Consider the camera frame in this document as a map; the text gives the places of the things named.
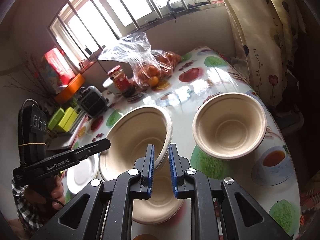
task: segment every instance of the paper bowl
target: paper bowl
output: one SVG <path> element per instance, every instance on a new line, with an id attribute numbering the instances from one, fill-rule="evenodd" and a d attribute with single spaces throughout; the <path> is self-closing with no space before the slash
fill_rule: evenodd
<path id="1" fill-rule="evenodd" d="M 242 93 L 224 93 L 209 99 L 196 113 L 192 133 L 206 154 L 223 160 L 255 150 L 267 130 L 261 104 Z"/>
<path id="2" fill-rule="evenodd" d="M 132 219 L 141 224 L 157 224 L 172 217 L 182 205 L 173 197 L 168 149 L 172 122 L 159 106 L 138 107 L 123 117 L 109 131 L 111 147 L 100 155 L 99 168 L 104 180 L 116 179 L 132 169 L 144 157 L 148 144 L 155 146 L 155 174 L 149 200 L 134 200 Z"/>

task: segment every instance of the window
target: window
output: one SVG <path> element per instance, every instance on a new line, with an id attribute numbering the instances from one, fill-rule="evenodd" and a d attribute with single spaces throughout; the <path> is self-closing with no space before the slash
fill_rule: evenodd
<path id="1" fill-rule="evenodd" d="M 57 45 L 81 70 L 117 39 L 177 11 L 218 0 L 69 0 L 49 26 Z"/>

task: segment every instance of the white plate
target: white plate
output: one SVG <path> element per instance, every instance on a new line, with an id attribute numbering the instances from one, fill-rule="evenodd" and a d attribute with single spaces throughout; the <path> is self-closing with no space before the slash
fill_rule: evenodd
<path id="1" fill-rule="evenodd" d="M 98 154 L 81 161 L 78 165 L 68 169 L 67 185 L 72 194 L 78 194 L 91 180 L 97 176 L 99 167 Z"/>

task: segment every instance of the blue gripper pad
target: blue gripper pad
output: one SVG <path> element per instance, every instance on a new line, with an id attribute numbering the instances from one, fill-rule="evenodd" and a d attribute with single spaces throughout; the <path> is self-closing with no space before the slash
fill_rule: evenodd
<path id="1" fill-rule="evenodd" d="M 151 197 L 152 193 L 152 185 L 153 185 L 153 172 L 155 167 L 155 147 L 152 146 L 151 150 L 151 158 L 150 158 L 150 165 L 149 165 L 149 173 L 148 173 L 148 197 Z"/>
<path id="2" fill-rule="evenodd" d="M 176 166 L 174 163 L 173 151 L 172 151 L 171 145 L 169 147 L 169 164 L 170 164 L 172 190 L 174 193 L 174 197 L 178 197 L 177 171 L 176 171 Z"/>

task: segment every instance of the silver screw head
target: silver screw head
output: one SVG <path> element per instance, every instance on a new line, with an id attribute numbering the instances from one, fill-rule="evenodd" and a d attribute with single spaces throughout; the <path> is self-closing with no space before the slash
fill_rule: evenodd
<path id="1" fill-rule="evenodd" d="M 90 184 L 91 184 L 92 187 L 97 187 L 97 186 L 99 186 L 101 184 L 101 180 L 93 179 L 93 180 L 91 180 Z"/>
<path id="2" fill-rule="evenodd" d="M 137 175 L 139 173 L 139 171 L 137 169 L 131 169 L 131 170 L 128 170 L 128 173 L 131 176 L 134 176 L 134 175 Z"/>
<path id="3" fill-rule="evenodd" d="M 234 180 L 233 180 L 233 178 L 226 177 L 226 178 L 224 179 L 224 182 L 225 182 L 226 184 L 233 184 Z"/>
<path id="4" fill-rule="evenodd" d="M 190 174 L 190 175 L 196 174 L 196 172 L 197 172 L 197 170 L 194 169 L 194 168 L 187 169 L 187 173 Z"/>

